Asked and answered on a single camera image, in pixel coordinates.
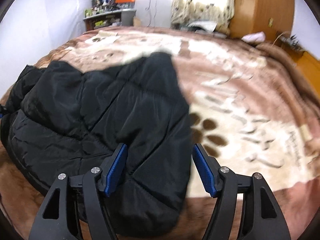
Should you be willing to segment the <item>black hooded puffer jacket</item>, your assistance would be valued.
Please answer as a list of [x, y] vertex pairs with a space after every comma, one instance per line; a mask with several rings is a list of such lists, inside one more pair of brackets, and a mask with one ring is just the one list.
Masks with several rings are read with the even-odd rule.
[[61, 172], [84, 174], [122, 143], [126, 167], [109, 209], [116, 233], [156, 237], [177, 224], [193, 146], [169, 54], [85, 73], [65, 61], [26, 66], [5, 107], [1, 142], [35, 189], [46, 193]]

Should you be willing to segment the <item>wooden headboard with clutter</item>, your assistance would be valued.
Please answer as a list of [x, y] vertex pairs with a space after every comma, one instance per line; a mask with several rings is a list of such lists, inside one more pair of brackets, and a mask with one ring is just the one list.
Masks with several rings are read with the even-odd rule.
[[296, 35], [289, 31], [277, 32], [273, 44], [286, 51], [296, 63], [298, 69], [303, 73], [310, 85], [319, 95], [319, 60], [310, 54], [299, 42]]

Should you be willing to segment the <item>pink pillow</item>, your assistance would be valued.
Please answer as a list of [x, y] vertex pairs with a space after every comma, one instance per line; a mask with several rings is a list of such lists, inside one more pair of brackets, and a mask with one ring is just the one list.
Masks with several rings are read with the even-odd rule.
[[263, 31], [253, 34], [247, 34], [241, 38], [242, 41], [246, 43], [262, 43], [266, 39], [265, 33]]

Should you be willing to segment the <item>cluttered wooden shelf desk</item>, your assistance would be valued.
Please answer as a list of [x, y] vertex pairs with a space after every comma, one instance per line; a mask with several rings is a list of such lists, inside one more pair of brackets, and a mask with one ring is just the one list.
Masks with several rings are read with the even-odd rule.
[[109, 26], [133, 26], [136, 9], [107, 11], [83, 19], [86, 30], [95, 30]]

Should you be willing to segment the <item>pile of papers and bags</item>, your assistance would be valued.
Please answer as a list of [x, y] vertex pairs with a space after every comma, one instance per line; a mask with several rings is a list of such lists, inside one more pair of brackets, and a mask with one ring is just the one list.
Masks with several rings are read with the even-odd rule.
[[206, 34], [220, 38], [226, 38], [230, 35], [230, 30], [227, 27], [214, 21], [193, 21], [188, 25], [180, 27], [180, 30]]

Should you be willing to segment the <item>orange lidded clear storage box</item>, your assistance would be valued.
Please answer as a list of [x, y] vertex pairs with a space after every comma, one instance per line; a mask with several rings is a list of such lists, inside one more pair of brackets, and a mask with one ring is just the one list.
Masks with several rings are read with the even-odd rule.
[[135, 6], [135, 0], [114, 0], [113, 9], [133, 9]]

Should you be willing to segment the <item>orange-brown wooden wardrobe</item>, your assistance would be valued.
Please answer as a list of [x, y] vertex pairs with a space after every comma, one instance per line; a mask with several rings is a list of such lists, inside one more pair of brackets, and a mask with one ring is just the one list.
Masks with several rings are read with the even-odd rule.
[[264, 32], [268, 41], [291, 34], [295, 0], [234, 0], [231, 37]]

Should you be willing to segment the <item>cream patterned window curtain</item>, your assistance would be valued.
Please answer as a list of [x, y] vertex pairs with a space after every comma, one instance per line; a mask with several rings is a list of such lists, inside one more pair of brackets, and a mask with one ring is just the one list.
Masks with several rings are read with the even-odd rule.
[[172, 0], [170, 26], [178, 29], [194, 21], [213, 21], [217, 31], [230, 34], [234, 0]]

